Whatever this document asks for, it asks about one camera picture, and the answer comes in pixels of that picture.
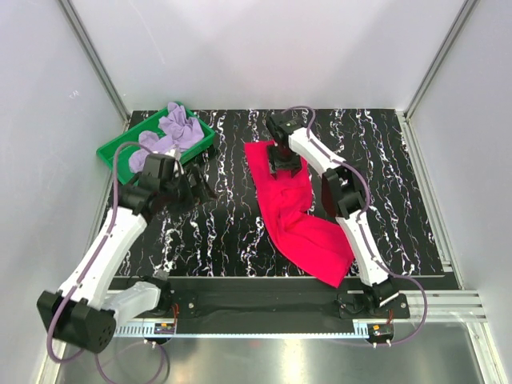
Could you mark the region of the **red t shirt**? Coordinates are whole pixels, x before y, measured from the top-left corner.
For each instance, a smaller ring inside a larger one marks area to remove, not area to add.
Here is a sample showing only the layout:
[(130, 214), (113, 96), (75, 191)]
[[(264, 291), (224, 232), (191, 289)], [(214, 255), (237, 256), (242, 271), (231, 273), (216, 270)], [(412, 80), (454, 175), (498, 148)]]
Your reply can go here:
[(354, 260), (347, 236), (340, 225), (308, 214), (313, 188), (307, 162), (292, 175), (270, 173), (267, 148), (272, 142), (244, 145), (262, 218), (277, 250), (298, 268), (332, 286), (339, 287)]

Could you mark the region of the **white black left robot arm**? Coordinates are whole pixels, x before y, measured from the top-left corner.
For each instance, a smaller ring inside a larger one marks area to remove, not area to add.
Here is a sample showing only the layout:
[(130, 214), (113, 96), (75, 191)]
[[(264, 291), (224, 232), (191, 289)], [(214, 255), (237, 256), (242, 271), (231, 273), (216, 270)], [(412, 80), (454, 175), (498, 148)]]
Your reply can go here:
[(118, 326), (140, 314), (167, 315), (173, 308), (165, 273), (140, 278), (113, 297), (107, 291), (136, 240), (161, 211), (183, 214), (214, 200), (204, 173), (164, 154), (146, 157), (142, 171), (125, 185), (114, 184), (106, 222), (82, 260), (55, 292), (45, 290), (37, 309), (46, 328), (46, 349), (55, 340), (98, 354)]

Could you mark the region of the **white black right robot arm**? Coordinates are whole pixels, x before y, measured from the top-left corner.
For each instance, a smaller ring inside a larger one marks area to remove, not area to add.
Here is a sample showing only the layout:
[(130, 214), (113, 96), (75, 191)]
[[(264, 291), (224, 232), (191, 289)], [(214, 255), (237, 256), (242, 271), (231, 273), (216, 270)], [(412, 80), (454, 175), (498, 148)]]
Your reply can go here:
[(381, 317), (398, 298), (398, 289), (367, 221), (369, 187), (356, 168), (311, 132), (311, 126), (311, 123), (304, 125), (292, 118), (288, 110), (271, 114), (266, 119), (266, 128), (274, 140), (266, 150), (270, 175), (275, 178), (279, 171), (289, 171), (295, 176), (302, 169), (302, 161), (306, 161), (321, 177), (323, 209), (345, 232), (362, 283), (363, 294), (348, 313), (356, 315), (365, 311), (370, 316)]

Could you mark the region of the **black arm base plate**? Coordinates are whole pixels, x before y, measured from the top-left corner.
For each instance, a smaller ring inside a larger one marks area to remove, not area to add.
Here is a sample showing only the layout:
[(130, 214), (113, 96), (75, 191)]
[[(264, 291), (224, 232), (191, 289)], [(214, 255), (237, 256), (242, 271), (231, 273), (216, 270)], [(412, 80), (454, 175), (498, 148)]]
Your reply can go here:
[(171, 277), (178, 312), (144, 313), (116, 330), (148, 338), (367, 338), (371, 323), (410, 319), (404, 294), (376, 310), (362, 307), (362, 284), (332, 288), (314, 278)]

